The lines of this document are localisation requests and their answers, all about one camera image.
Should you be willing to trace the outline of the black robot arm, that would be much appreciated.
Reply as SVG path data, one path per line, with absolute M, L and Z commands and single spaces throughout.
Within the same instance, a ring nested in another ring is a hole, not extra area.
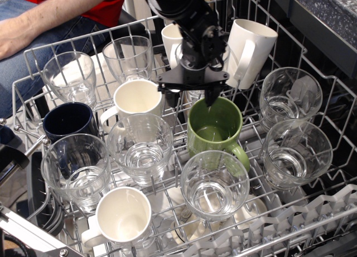
M 227 33 L 205 0 L 145 0 L 152 12 L 172 20 L 182 35 L 182 56 L 176 67 L 157 77 L 161 92 L 203 90 L 212 106 L 226 87 L 223 70 Z

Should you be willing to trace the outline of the person forearm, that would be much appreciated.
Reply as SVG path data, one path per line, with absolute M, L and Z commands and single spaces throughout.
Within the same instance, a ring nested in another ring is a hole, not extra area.
M 19 16 L 1 20 L 1 59 L 26 48 L 40 34 L 79 16 L 104 0 L 46 0 Z

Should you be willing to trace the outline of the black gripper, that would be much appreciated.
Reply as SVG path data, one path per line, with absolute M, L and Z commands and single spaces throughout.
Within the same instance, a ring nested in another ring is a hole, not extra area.
M 165 91 L 165 101 L 170 108 L 176 108 L 181 101 L 181 91 L 204 90 L 206 106 L 212 106 L 225 88 L 229 74 L 214 71 L 209 67 L 190 70 L 178 65 L 157 76 L 158 91 Z

